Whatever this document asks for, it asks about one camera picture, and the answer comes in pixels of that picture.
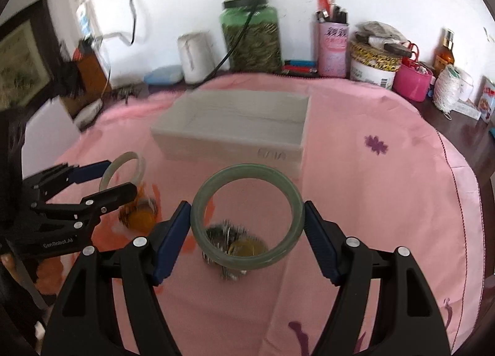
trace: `picture frame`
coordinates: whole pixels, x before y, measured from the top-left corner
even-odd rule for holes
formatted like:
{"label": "picture frame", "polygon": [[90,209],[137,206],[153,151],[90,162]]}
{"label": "picture frame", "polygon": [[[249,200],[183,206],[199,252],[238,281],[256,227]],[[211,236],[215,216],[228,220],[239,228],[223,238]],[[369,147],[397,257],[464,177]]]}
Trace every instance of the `picture frame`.
{"label": "picture frame", "polygon": [[0,111],[36,111],[49,98],[61,62],[47,0],[0,25]]}

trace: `gold coin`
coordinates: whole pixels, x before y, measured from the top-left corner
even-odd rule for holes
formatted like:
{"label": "gold coin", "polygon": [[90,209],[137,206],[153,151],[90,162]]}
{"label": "gold coin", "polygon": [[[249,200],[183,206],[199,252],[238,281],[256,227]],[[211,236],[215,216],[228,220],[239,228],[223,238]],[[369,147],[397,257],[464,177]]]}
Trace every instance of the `gold coin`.
{"label": "gold coin", "polygon": [[267,251],[264,243],[253,237],[236,240],[229,247],[229,255],[236,257],[253,257]]}

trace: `white string ball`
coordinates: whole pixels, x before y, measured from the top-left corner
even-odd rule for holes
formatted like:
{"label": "white string ball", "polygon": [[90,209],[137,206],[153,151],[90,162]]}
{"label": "white string ball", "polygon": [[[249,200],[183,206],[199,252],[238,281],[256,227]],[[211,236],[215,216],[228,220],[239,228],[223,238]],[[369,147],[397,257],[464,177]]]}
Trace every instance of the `white string ball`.
{"label": "white string ball", "polygon": [[437,78],[433,103],[444,113],[450,113],[461,95],[461,79],[452,65],[448,65]]}

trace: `white storage box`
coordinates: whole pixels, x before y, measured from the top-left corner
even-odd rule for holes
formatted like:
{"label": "white storage box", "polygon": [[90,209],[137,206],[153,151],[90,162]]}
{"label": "white storage box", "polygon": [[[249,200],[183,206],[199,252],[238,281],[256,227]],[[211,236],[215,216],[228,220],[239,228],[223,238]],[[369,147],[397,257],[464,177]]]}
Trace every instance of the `white storage box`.
{"label": "white storage box", "polygon": [[463,102],[461,100],[457,101],[454,105],[453,111],[464,114],[465,116],[471,117],[478,121],[481,117],[481,112],[477,109],[477,107],[471,103],[470,101]]}
{"label": "white storage box", "polygon": [[285,92],[195,91],[151,127],[170,160],[261,163],[298,177],[309,98]]}

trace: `blue gripper pad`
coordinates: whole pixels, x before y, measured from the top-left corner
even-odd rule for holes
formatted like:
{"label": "blue gripper pad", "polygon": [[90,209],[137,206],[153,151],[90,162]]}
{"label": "blue gripper pad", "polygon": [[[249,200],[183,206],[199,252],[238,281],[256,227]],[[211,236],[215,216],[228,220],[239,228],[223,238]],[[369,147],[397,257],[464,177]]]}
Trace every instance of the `blue gripper pad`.
{"label": "blue gripper pad", "polygon": [[105,170],[108,169],[108,166],[111,165],[111,161],[104,160],[103,162],[93,163],[92,165],[81,166],[70,174],[69,183],[85,183],[86,181],[99,179],[105,173]]}
{"label": "blue gripper pad", "polygon": [[172,273],[182,244],[184,244],[184,240],[189,232],[189,227],[191,227],[190,217],[191,205],[185,203],[175,218],[170,220],[170,229],[155,257],[155,269],[153,271],[154,286],[161,284]]}
{"label": "blue gripper pad", "polygon": [[307,204],[304,205],[304,208],[304,231],[320,266],[321,273],[325,278],[330,279],[334,285],[339,286],[342,283],[342,276],[337,269],[337,252],[320,224],[319,219],[321,217],[318,218],[319,215],[316,215]]}

